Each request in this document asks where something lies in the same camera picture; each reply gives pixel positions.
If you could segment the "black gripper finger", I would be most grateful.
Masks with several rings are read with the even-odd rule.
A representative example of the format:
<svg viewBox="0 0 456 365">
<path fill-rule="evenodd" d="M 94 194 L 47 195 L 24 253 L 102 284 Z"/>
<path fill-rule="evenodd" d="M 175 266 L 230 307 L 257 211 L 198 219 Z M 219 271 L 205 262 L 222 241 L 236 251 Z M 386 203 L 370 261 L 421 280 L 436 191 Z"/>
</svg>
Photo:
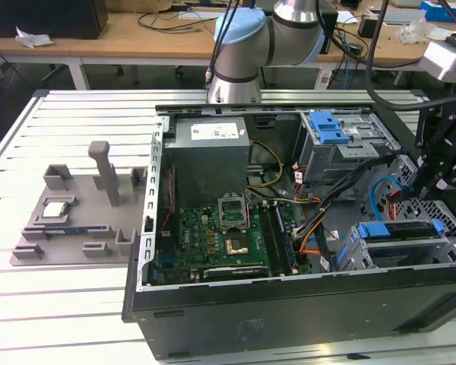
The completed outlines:
<svg viewBox="0 0 456 365">
<path fill-rule="evenodd" d="M 443 106 L 422 109 L 416 130 L 416 148 L 420 150 L 413 188 L 419 198 L 441 198 L 447 183 L 442 182 L 446 167 L 442 141 Z"/>
<path fill-rule="evenodd" d="M 421 167 L 422 198 L 438 198 L 444 192 L 456 189 L 456 154 L 430 155 Z"/>
</svg>

